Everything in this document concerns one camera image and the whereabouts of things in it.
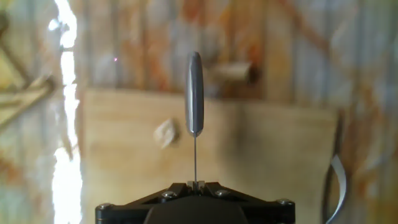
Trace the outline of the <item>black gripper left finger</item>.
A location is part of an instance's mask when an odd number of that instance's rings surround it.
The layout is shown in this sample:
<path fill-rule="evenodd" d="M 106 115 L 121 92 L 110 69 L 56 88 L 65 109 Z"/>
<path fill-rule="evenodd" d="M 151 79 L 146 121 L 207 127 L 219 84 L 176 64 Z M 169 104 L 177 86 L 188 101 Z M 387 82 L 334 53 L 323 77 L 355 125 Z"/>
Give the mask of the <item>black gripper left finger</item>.
<path fill-rule="evenodd" d="M 95 208 L 95 223 L 195 223 L 195 188 L 173 183 L 125 205 L 103 203 Z"/>

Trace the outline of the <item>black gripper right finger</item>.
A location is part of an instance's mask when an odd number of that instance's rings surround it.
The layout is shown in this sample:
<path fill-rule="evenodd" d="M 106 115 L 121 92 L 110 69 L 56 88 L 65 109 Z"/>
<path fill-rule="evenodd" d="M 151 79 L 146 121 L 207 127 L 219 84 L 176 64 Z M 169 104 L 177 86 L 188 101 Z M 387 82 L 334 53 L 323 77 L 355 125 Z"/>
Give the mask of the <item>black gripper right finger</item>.
<path fill-rule="evenodd" d="M 243 211 L 248 223 L 295 223 L 295 203 L 289 199 L 265 201 L 224 187 L 218 182 L 205 182 L 199 189 L 203 196 L 233 202 Z"/>

